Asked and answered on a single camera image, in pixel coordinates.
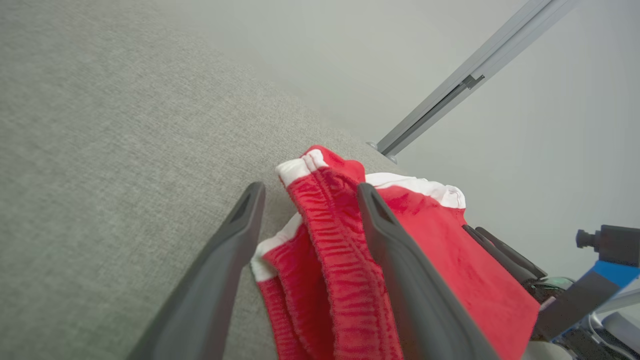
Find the gray fabric surface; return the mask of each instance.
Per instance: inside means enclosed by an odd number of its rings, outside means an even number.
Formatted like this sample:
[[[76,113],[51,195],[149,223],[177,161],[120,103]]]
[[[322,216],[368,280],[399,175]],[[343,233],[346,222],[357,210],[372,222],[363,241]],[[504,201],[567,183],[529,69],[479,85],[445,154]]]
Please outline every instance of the gray fabric surface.
[[[251,181],[320,143],[399,170],[152,1],[0,3],[0,359],[121,359]],[[225,359],[275,359],[248,268]]]

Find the red fabric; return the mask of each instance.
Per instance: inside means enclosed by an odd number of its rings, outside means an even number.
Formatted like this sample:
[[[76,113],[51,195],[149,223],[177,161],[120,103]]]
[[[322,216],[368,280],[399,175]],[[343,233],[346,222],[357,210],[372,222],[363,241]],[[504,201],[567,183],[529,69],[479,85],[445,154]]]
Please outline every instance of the red fabric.
[[[311,166],[287,187],[303,223],[293,239],[262,257],[278,274],[259,286],[280,359],[401,359],[382,271],[369,254],[358,208],[364,168],[313,149],[328,166]],[[538,303],[461,228],[464,209],[399,186],[378,192],[501,358],[519,359]]]

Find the red garment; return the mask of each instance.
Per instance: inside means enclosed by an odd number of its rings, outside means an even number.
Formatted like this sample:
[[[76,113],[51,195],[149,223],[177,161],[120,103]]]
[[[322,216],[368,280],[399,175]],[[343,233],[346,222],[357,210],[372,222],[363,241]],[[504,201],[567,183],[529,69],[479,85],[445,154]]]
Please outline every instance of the red garment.
[[[300,213],[259,244],[252,270],[280,359],[401,359],[382,271],[362,228],[362,164],[315,146],[277,170]],[[500,357],[520,359],[539,305],[461,228],[462,193],[394,174],[367,179]]]

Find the folded clothing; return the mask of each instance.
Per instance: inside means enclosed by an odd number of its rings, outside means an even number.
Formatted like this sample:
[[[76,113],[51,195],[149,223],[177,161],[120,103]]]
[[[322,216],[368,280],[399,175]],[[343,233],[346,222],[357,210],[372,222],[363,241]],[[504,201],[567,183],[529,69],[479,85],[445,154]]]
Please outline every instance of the folded clothing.
[[[311,147],[276,168],[299,213],[258,245],[251,266],[280,359],[401,359],[381,268],[362,227],[367,181],[394,212],[504,360],[519,359],[538,303],[463,229],[454,186],[395,174]]]

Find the gray wall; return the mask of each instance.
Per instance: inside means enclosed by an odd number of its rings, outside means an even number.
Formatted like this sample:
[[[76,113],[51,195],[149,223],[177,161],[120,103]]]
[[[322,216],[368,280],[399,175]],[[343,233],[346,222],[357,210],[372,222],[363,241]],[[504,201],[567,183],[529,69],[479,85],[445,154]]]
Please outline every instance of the gray wall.
[[[329,125],[379,140],[524,0],[159,0]],[[596,259],[577,229],[640,227],[636,0],[583,0],[398,156],[459,186],[467,219],[551,274]]]

